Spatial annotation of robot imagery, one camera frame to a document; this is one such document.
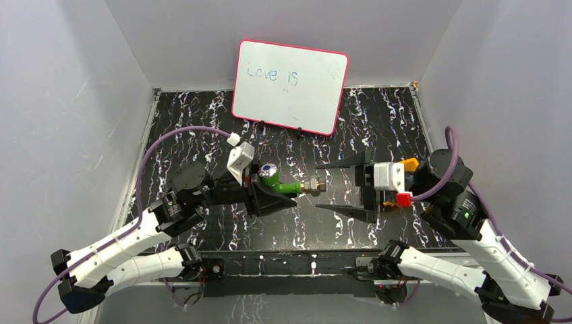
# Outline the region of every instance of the marble pattern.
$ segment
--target marble pattern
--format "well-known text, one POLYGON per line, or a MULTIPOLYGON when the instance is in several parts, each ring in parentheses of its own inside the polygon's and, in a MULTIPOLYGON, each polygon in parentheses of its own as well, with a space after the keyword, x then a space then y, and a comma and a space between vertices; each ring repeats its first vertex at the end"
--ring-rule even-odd
MULTIPOLYGON (((147 147, 170 130, 183 126, 212 126, 237 132, 256 149, 263 163, 275 163, 283 182, 313 174, 325 177, 328 191, 320 197, 299 196, 298 206, 266 217, 248 217, 242 205, 205 210, 205 220, 174 242, 189 242, 199 250, 304 250, 383 248, 398 239, 414 247, 452 246, 420 218, 422 205, 396 209, 366 224, 315 204, 356 205, 358 189, 350 170, 315 170, 350 154, 370 149, 375 161, 423 159, 426 137, 408 87, 348 88, 344 90, 332 136, 303 134, 276 126, 234 118, 232 91, 163 92, 159 96, 147 147)), ((146 164, 142 198, 146 204, 165 189, 169 172, 182 163, 199 161, 215 177, 225 170, 230 146, 210 133, 179 134, 167 140, 146 164)), ((132 207, 130 220, 136 212, 132 207)))

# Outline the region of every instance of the orange object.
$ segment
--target orange object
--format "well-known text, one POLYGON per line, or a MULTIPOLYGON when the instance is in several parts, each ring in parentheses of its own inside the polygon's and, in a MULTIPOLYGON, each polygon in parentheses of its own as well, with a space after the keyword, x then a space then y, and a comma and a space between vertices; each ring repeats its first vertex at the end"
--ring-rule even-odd
POLYGON ((419 166, 419 161, 417 161, 416 157, 412 157, 410 159, 403 160, 400 163, 402 163, 405 166, 405 172, 413 172, 419 166))

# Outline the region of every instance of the gray floor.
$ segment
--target gray floor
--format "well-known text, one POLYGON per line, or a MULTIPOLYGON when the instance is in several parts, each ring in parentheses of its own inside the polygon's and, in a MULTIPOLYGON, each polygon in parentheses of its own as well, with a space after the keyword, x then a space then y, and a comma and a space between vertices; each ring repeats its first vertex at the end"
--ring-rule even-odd
POLYGON ((95 323, 470 324, 485 323, 485 319, 480 305, 425 283, 411 304, 395 310, 380 306, 377 299, 350 295, 245 295, 205 298, 183 312, 181 307, 173 308, 165 287, 136 286, 106 299, 95 323))

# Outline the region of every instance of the red button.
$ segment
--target red button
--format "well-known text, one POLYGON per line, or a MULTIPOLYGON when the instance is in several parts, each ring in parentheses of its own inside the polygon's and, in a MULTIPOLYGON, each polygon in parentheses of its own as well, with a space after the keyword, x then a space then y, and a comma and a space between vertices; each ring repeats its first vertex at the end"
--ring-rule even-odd
POLYGON ((400 207, 410 207, 412 205, 411 202, 411 193, 410 192, 401 192, 396 195, 396 203, 397 206, 400 207))

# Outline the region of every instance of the white wall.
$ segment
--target white wall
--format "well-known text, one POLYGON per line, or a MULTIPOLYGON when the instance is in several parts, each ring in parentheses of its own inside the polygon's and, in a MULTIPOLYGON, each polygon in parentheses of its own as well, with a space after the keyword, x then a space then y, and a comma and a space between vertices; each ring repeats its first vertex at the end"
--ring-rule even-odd
POLYGON ((109 233, 151 103, 103 0, 0 3, 0 322, 31 322, 52 252, 109 233))
MULTIPOLYGON (((501 228, 572 284, 572 2, 465 0, 420 82, 435 147, 447 124, 501 228)), ((552 298, 557 317, 570 297, 552 298)))
POLYGON ((461 0, 106 0, 154 88, 234 88, 243 38, 343 51, 347 85, 419 80, 461 0))

